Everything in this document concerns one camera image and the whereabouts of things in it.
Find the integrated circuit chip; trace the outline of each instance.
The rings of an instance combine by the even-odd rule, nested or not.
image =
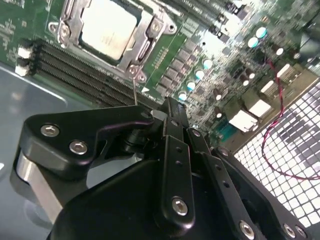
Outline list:
[[[192,66],[197,62],[197,59],[198,58],[196,56],[191,55],[189,59],[186,61],[186,64],[188,64],[189,66]]]
[[[187,64],[183,65],[183,67],[180,70],[180,73],[183,75],[187,74],[190,71],[191,67]]]
[[[178,59],[174,59],[170,65],[171,68],[180,71],[180,69],[184,66],[184,63]]]
[[[205,93],[205,90],[202,88],[202,87],[198,87],[197,90],[196,90],[196,94],[198,95],[202,95]]]
[[[91,1],[81,19],[82,41],[114,60],[123,55],[137,25],[134,15],[110,0]],[[97,27],[97,23],[107,24]]]
[[[184,43],[184,47],[191,53],[193,50],[195,50],[197,44],[195,44],[190,39],[187,39]]]
[[[161,84],[158,84],[155,88],[155,90],[160,93],[161,95],[164,94],[167,91],[167,88],[162,86]]]
[[[180,49],[180,51],[178,52],[178,58],[183,62],[187,61],[189,57],[190,53],[186,52],[183,49]]]
[[[160,83],[167,87],[167,88],[170,88],[171,84],[172,84],[172,80],[166,76],[163,76],[160,80]]]
[[[177,74],[178,72],[170,67],[168,67],[168,69],[165,72],[165,75],[172,80],[176,78]]]

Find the cable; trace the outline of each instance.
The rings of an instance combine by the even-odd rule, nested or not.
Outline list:
[[[278,115],[278,117],[271,123],[271,125],[266,129],[265,134],[263,135],[263,141],[261,144],[261,152],[262,152],[262,157],[264,158],[264,160],[266,161],[266,163],[268,164],[268,166],[274,171],[277,172],[283,176],[286,177],[291,177],[297,180],[320,180],[320,175],[315,174],[316,176],[311,176],[311,177],[301,177],[301,176],[297,176],[294,174],[288,174],[287,171],[283,172],[281,171],[281,169],[275,169],[274,166],[272,166],[272,164],[269,162],[266,154],[265,154],[265,146],[267,143],[267,139],[270,136],[270,131],[279,123],[279,120],[283,117],[284,112],[285,112],[285,107],[284,107],[284,98],[283,98],[283,89],[281,86],[281,82],[280,79],[278,77],[278,71],[276,70],[274,64],[270,61],[267,60],[267,63],[269,64],[270,68],[274,71],[275,73],[275,82],[278,85],[278,92],[279,92],[279,99],[280,99],[280,113]]]

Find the metal mesh grille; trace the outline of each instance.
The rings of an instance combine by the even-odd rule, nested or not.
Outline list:
[[[300,222],[309,227],[320,222],[320,180],[296,180],[273,172],[261,154],[259,133],[235,157]],[[288,108],[271,131],[266,157],[275,168],[301,177],[320,174],[320,83]]]

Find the black dimm slot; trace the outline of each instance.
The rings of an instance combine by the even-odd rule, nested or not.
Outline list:
[[[122,103],[123,106],[134,105],[134,101],[132,99],[126,98],[123,95],[119,96],[120,94],[118,92],[112,90],[110,87],[98,82],[94,78],[88,77],[86,74],[83,74],[82,72],[74,69],[73,67],[67,65],[66,63],[61,62],[46,53],[40,53],[39,57],[40,57],[41,61],[57,68],[61,72],[68,74],[69,76],[77,79],[78,81],[80,81],[80,82],[100,91],[100,92],[103,92],[104,94],[117,100],[119,103]]]
[[[50,73],[42,70],[42,69],[37,69],[37,73],[44,77],[45,79],[50,80],[50,82],[54,83],[55,86],[59,86],[63,89],[69,90],[75,94],[77,94],[78,96],[80,96],[81,98],[93,103],[94,105],[97,105],[98,108],[108,108],[108,107],[112,107],[110,104],[107,104],[99,99],[97,99],[94,96],[91,96],[85,92],[83,92],[80,89],[77,89],[76,87],[69,85],[66,82],[61,81],[60,79],[58,79],[56,76],[51,75]]]
[[[88,86],[82,82],[79,82],[78,80],[75,80],[73,77],[70,77],[64,72],[58,71],[56,68],[48,65],[47,63],[44,62],[38,62],[37,67],[40,68],[41,70],[49,73],[50,75],[60,79],[61,81],[107,103],[108,105],[112,107],[121,107],[123,104],[119,103],[116,101],[114,98],[106,96],[102,94],[100,91],[94,89],[91,86]]]
[[[89,77],[101,82],[102,84],[108,85],[110,88],[134,100],[133,88],[131,86],[122,84],[121,82],[118,82],[117,80],[112,79],[110,76],[106,75],[103,72],[100,72],[99,70],[95,69],[92,65],[85,63],[78,57],[70,54],[69,52],[60,50],[42,40],[41,40],[41,50],[51,55],[52,57],[70,65],[71,67],[77,69],[83,74],[88,75]],[[137,92],[137,98],[138,98],[138,102],[147,108],[157,109],[159,107],[158,103],[156,103],[152,99],[149,99],[146,96],[143,96],[140,92]]]

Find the screw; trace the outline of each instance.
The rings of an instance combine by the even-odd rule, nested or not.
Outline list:
[[[132,74],[132,75],[135,75],[137,73],[136,68],[134,66],[130,66],[129,73]]]
[[[222,153],[223,156],[228,157],[228,152],[227,152],[227,150],[225,150],[225,149],[223,149],[223,148],[220,148],[220,152]]]
[[[178,197],[175,197],[172,200],[172,208],[180,216],[185,216],[188,213],[187,204],[181,198]]]
[[[175,26],[170,25],[169,26],[169,32],[173,33],[176,30]]]
[[[296,234],[295,232],[292,230],[291,227],[288,226],[288,224],[283,224],[283,227],[284,227],[284,231],[286,232],[286,234],[288,234],[291,238],[295,238],[296,237]]]
[[[145,80],[146,80],[145,76],[143,76],[143,75],[139,76],[139,81],[140,82],[144,82]]]
[[[52,33],[55,33],[57,30],[57,26],[53,22],[50,22],[48,24],[48,28],[49,28],[50,32],[52,32]]]
[[[197,130],[192,130],[193,134],[196,135],[197,137],[200,137],[200,133]]]
[[[61,29],[61,37],[67,38],[70,35],[70,29],[67,25],[63,25]]]
[[[298,233],[299,233],[302,237],[304,237],[305,239],[307,238],[307,234],[305,233],[305,231],[302,230],[301,227],[295,226],[295,229],[298,231]]]
[[[253,229],[250,227],[248,223],[245,221],[240,221],[239,227],[241,229],[241,232],[250,240],[255,239],[255,232]]]
[[[152,30],[155,32],[158,32],[160,30],[160,27],[157,23],[153,23],[152,24]]]
[[[71,152],[77,155],[83,155],[88,151],[87,145],[84,142],[78,140],[71,142],[69,145],[69,149],[71,150]]]
[[[42,135],[46,137],[56,137],[60,133],[59,128],[54,125],[43,125],[40,129]]]

